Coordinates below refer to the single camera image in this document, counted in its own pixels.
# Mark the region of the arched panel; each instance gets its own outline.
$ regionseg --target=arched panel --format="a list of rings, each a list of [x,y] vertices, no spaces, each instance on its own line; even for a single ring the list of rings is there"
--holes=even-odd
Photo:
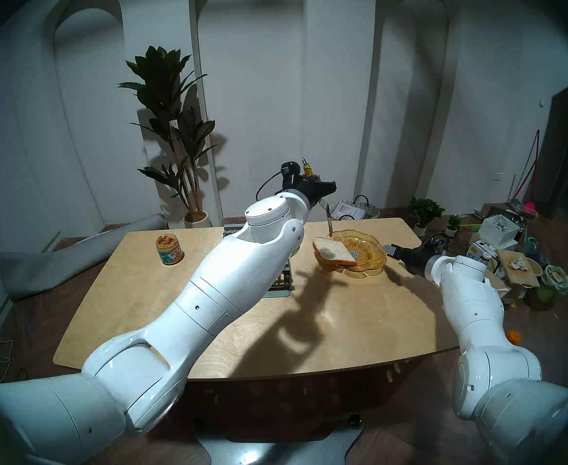
[[[135,97],[118,89],[134,77],[124,63],[118,0],[74,0],[54,35],[58,88],[86,181],[106,224],[159,210],[155,187],[136,168],[146,163]]]
[[[196,0],[196,14],[221,208],[242,216],[281,163],[300,160],[303,0]]]
[[[439,0],[377,0],[376,16],[379,50],[358,191],[377,206],[405,206],[415,194],[435,119],[448,17]]]

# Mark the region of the robotic arm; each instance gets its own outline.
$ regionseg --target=robotic arm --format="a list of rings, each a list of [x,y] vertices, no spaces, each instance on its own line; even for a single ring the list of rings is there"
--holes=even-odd
[[[538,463],[568,423],[568,389],[541,381],[538,359],[507,340],[503,304],[484,276],[486,266],[463,256],[439,256],[426,243],[385,250],[441,289],[461,349],[452,386],[454,413],[475,420],[499,462]]]
[[[295,162],[282,165],[285,191],[247,208],[243,229],[206,256],[155,321],[99,346],[81,373],[0,384],[0,415],[27,456],[81,463],[123,432],[141,435],[161,420],[197,358],[260,300],[297,252],[308,211],[335,191],[334,182],[299,173]],[[385,248],[441,289],[461,348],[454,413],[475,420],[499,461],[540,457],[568,423],[568,389],[541,381],[537,358],[506,339],[503,304],[484,277],[485,266],[439,256],[426,244]]]
[[[0,384],[0,415],[27,454],[82,463],[123,432],[141,435],[161,420],[215,336],[262,298],[299,250],[309,210],[336,189],[299,172],[295,162],[282,165],[286,191],[247,208],[243,229],[206,256],[155,321],[100,345],[81,373]]]

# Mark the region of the bread slice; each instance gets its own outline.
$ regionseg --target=bread slice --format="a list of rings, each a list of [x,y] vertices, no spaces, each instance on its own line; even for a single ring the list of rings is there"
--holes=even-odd
[[[315,238],[312,242],[314,251],[326,263],[353,267],[357,264],[351,253],[341,241],[329,238]]]

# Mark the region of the yellow glass plate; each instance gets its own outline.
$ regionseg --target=yellow glass plate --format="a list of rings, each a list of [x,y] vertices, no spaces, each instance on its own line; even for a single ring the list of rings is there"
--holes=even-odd
[[[357,230],[342,230],[334,231],[327,238],[343,242],[344,246],[355,258],[355,261],[357,261],[354,267],[341,267],[339,265],[334,267],[346,276],[352,278],[374,277],[383,271],[387,257],[385,251],[383,251],[383,246],[372,235],[367,235]],[[319,263],[326,265],[316,253],[314,255]]]

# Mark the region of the basket handle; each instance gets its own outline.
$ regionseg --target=basket handle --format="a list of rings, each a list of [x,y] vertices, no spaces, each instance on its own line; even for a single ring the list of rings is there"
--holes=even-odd
[[[370,206],[370,202],[368,201],[368,197],[366,197],[366,195],[357,195],[357,196],[355,197],[355,199],[353,200],[353,203],[356,203],[356,202],[357,202],[357,198],[359,198],[359,197],[364,197],[364,198],[366,199],[366,206]]]

